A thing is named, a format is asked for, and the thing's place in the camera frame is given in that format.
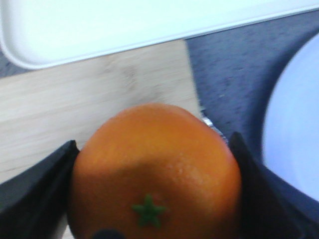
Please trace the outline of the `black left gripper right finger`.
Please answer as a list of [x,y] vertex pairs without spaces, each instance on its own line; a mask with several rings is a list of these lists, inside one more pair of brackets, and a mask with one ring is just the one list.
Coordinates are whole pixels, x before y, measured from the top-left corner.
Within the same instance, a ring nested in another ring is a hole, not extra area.
[[253,158],[242,135],[229,147],[242,178],[242,239],[317,239],[319,204]]

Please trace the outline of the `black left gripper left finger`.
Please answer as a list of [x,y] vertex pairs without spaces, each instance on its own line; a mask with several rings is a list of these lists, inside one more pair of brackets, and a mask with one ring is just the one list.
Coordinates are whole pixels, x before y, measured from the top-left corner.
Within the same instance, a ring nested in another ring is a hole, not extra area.
[[60,239],[67,227],[66,208],[75,158],[71,140],[46,158],[0,185],[2,239]]

